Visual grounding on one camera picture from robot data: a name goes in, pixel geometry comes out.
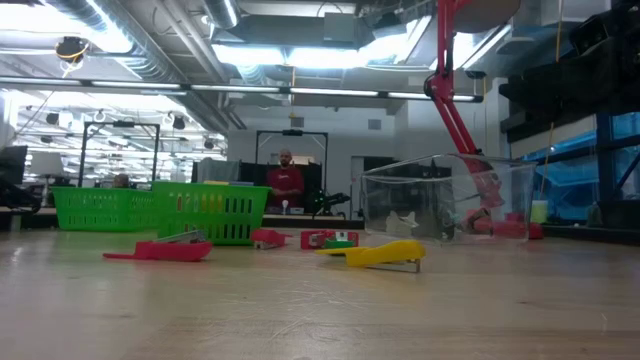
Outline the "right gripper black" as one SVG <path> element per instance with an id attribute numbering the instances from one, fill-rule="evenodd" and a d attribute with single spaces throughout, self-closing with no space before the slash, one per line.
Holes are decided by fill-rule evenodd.
<path id="1" fill-rule="evenodd" d="M 615 0 L 624 14 L 624 51 L 619 90 L 619 43 L 609 39 L 585 54 L 525 70 L 499 93 L 537 114 L 613 110 L 640 112 L 640 0 Z"/>

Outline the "clear plastic container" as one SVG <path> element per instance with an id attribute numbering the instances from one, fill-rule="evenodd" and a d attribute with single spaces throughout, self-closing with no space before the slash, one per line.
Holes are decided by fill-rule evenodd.
<path id="1" fill-rule="evenodd" d="M 429 205 L 431 187 L 439 183 L 438 178 L 445 176 L 444 169 L 434 169 L 430 165 L 433 156 L 425 156 L 397 162 L 368 170 L 361 176 L 361 209 L 364 216 L 365 229 L 370 233 L 376 233 L 392 239 L 414 239 L 440 245 L 450 245 L 434 240 L 429 235 L 432 228 L 432 208 Z M 533 180 L 536 165 L 530 162 L 522 162 L 534 167 L 531 177 L 533 200 Z M 407 216 L 415 213 L 416 222 L 419 224 L 412 232 L 412 237 L 397 237 L 385 232 L 385 221 L 391 211 L 399 216 Z M 472 243 L 472 244 L 502 244 L 524 242 L 499 242 L 499 243 Z"/>

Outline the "yellow stapler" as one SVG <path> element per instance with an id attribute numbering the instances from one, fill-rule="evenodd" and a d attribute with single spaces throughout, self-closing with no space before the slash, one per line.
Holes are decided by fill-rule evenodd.
<path id="1" fill-rule="evenodd" d="M 315 253 L 343 256 L 348 267 L 419 273 L 426 248 L 416 240 L 396 240 L 377 247 L 321 249 Z"/>

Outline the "red green small box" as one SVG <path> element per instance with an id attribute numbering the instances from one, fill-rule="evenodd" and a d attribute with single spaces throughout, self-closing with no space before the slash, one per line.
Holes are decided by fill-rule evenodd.
<path id="1" fill-rule="evenodd" d="M 324 249 L 324 243 L 327 239 L 353 240 L 353 241 L 358 241 L 358 245 L 359 245 L 359 234 L 357 232 L 334 231 L 334 230 L 307 230 L 307 231 L 301 232 L 300 246 L 303 250 Z"/>

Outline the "red stapler silver top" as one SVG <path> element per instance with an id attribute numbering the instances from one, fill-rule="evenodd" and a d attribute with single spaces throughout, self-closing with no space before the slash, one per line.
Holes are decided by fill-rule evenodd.
<path id="1" fill-rule="evenodd" d="M 139 241 L 131 254 L 104 253 L 106 259 L 198 262 L 213 249 L 200 230 L 159 238 L 155 241 Z"/>

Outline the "red desk lamp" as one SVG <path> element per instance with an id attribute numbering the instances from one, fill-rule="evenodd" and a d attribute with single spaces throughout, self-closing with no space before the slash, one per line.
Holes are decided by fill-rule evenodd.
<path id="1" fill-rule="evenodd" d="M 435 155 L 430 161 L 432 168 L 446 171 L 431 187 L 429 201 L 433 216 L 429 235 L 441 243 L 518 243 L 544 238 L 541 225 L 530 220 L 534 167 L 486 157 L 455 100 L 456 37 L 504 28 L 520 4 L 521 0 L 436 0 L 436 69 L 423 88 L 455 147 L 453 154 Z M 491 215 L 491 234 L 469 234 L 460 229 L 460 223 L 444 223 L 447 210 L 457 213 L 461 222 L 470 210 L 480 208 L 486 208 Z"/>

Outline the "grey ceiling unit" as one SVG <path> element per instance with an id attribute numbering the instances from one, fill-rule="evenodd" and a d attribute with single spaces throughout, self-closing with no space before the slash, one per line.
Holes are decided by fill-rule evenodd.
<path id="1" fill-rule="evenodd" d="M 355 20 L 352 14 L 325 12 L 323 40 L 325 42 L 353 43 L 355 41 Z"/>

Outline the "long ceiling light strip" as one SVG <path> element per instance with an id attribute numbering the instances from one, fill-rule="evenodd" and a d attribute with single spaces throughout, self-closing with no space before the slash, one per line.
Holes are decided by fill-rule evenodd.
<path id="1" fill-rule="evenodd" d="M 299 86 L 256 86 L 256 85 L 227 85 L 227 84 L 187 84 L 187 83 L 158 83 L 121 80 L 94 80 L 94 79 L 66 79 L 66 78 L 42 78 L 42 77 L 18 77 L 0 76 L 0 85 L 31 86 L 34 88 L 63 87 L 82 89 L 125 89 L 147 93 L 160 93 L 161 95 L 178 95 L 187 92 L 224 92 L 242 94 L 267 94 L 267 95 L 308 95 L 308 96 L 335 96 L 354 98 L 375 98 L 391 100 L 415 100 L 429 101 L 430 97 L 424 93 L 382 91 L 382 90 L 354 90 L 354 89 L 330 89 L 310 88 Z"/>

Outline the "bright ceiling light panel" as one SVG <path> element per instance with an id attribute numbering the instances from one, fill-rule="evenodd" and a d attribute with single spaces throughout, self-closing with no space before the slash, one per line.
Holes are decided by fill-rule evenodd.
<path id="1" fill-rule="evenodd" d="M 377 42 L 358 50 L 246 44 L 213 44 L 212 49 L 220 62 L 235 66 L 286 65 L 305 69 L 352 69 L 397 65 L 408 57 L 407 53 L 393 52 L 391 48 L 383 48 L 381 43 Z"/>

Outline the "black partition screen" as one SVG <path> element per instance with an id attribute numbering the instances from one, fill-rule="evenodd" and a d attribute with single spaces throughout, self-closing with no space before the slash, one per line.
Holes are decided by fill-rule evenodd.
<path id="1" fill-rule="evenodd" d="M 196 166 L 199 162 L 195 162 L 193 165 L 193 169 L 191 171 L 191 182 L 196 182 L 197 170 Z M 242 162 L 240 163 L 240 176 L 238 181 L 243 182 L 253 182 L 255 186 L 265 186 L 267 185 L 267 173 L 269 170 L 276 168 L 277 164 L 256 164 L 250 162 Z M 303 205 L 301 207 L 288 207 L 289 213 L 311 213 L 313 211 L 314 206 L 317 204 L 318 198 L 323 194 L 323 186 L 322 186 L 322 176 L 323 169 L 320 164 L 310 163 L 307 165 L 295 165 L 298 168 L 304 178 L 304 195 L 303 195 Z M 281 212 L 282 208 L 279 207 L 269 207 L 266 205 L 269 212 Z"/>

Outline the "grey cloth cover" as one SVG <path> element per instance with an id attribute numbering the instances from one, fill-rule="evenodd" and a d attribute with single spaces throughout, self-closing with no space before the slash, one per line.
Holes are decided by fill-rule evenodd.
<path id="1" fill-rule="evenodd" d="M 197 166 L 196 182 L 236 182 L 240 176 L 240 163 L 238 161 L 222 161 L 212 158 L 201 160 Z"/>

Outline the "green plastic basket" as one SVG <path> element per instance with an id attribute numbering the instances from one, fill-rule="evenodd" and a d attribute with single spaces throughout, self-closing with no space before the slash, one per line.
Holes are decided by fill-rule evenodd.
<path id="1" fill-rule="evenodd" d="M 149 191 L 52 188 L 59 228 L 65 231 L 139 232 L 157 225 Z"/>
<path id="2" fill-rule="evenodd" d="M 250 246 L 270 192 L 262 186 L 155 182 L 157 234 L 199 230 L 215 246 Z"/>

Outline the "black ceiling device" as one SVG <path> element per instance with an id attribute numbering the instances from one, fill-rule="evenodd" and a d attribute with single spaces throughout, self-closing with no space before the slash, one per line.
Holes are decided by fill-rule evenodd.
<path id="1" fill-rule="evenodd" d="M 65 36 L 54 47 L 56 57 L 61 61 L 62 77 L 68 77 L 79 70 L 85 58 L 90 43 L 83 38 Z"/>

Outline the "white table lamp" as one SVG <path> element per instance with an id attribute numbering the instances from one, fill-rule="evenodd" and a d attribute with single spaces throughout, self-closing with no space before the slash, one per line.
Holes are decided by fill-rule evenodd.
<path id="1" fill-rule="evenodd" d="M 31 160 L 30 171 L 44 180 L 41 206 L 47 207 L 51 179 L 64 174 L 61 154 L 57 152 L 34 153 Z"/>

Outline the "silver ventilation duct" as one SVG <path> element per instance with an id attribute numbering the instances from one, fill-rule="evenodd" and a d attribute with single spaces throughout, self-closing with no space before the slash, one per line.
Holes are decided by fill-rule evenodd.
<path id="1" fill-rule="evenodd" d="M 216 28 L 231 29 L 238 25 L 241 9 L 236 0 L 202 0 L 209 20 Z"/>

